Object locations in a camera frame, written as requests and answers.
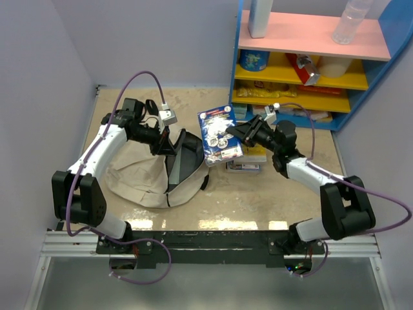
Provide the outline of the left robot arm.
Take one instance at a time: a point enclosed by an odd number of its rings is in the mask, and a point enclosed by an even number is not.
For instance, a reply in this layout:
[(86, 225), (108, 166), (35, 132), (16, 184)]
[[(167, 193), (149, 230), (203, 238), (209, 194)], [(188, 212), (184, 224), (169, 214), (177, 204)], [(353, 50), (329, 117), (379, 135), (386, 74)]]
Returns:
[(185, 137), (181, 132), (176, 141), (171, 141), (169, 126), (176, 121), (175, 112), (166, 103), (158, 108), (152, 100), (142, 103), (130, 98), (124, 100), (121, 109), (103, 117), (85, 153), (66, 171), (56, 171), (52, 176), (55, 217), (65, 221), (69, 236), (76, 235), (70, 224), (78, 223), (83, 230), (109, 240), (119, 253), (133, 248), (132, 228), (109, 213), (99, 180), (128, 141), (148, 145), (152, 155), (175, 156)]

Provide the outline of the yellow picture book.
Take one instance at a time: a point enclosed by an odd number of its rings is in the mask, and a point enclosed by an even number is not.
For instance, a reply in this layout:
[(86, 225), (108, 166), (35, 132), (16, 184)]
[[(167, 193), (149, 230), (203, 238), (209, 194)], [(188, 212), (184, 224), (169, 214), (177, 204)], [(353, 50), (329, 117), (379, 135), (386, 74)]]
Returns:
[(243, 156), (238, 159), (241, 163), (265, 163), (267, 161), (266, 149), (258, 144), (254, 147), (242, 146)]

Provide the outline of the blue glossy comic book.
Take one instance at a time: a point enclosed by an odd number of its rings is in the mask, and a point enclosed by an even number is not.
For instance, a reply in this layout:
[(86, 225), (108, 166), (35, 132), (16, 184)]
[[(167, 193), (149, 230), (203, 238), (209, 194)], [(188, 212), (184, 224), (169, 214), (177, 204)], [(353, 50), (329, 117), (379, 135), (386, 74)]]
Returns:
[(207, 166), (212, 167), (243, 156), (241, 141), (227, 132), (227, 128), (236, 126), (231, 104), (199, 112), (197, 118)]

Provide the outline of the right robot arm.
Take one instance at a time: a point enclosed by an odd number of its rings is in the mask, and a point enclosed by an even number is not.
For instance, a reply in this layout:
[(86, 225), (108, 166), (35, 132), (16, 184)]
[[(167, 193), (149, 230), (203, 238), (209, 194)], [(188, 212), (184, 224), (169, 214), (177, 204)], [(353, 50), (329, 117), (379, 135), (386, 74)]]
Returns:
[(279, 121), (274, 129), (256, 116), (226, 132), (247, 147), (260, 145), (272, 152), (275, 170), (319, 195), (321, 216), (292, 224), (278, 247), (288, 254), (301, 254), (316, 240), (341, 240), (363, 233), (376, 225), (376, 217), (362, 180), (343, 177), (311, 164), (296, 147), (296, 126)]

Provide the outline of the beige student backpack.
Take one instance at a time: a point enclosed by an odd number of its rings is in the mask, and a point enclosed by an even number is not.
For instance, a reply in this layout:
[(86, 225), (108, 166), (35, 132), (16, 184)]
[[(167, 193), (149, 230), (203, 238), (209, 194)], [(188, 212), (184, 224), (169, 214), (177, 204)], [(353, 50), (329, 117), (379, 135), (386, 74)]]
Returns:
[(155, 154), (150, 145), (128, 141), (105, 172), (107, 187), (143, 207), (176, 207), (190, 201), (209, 181), (202, 141), (178, 125), (169, 126), (172, 144), (182, 138), (177, 154)]

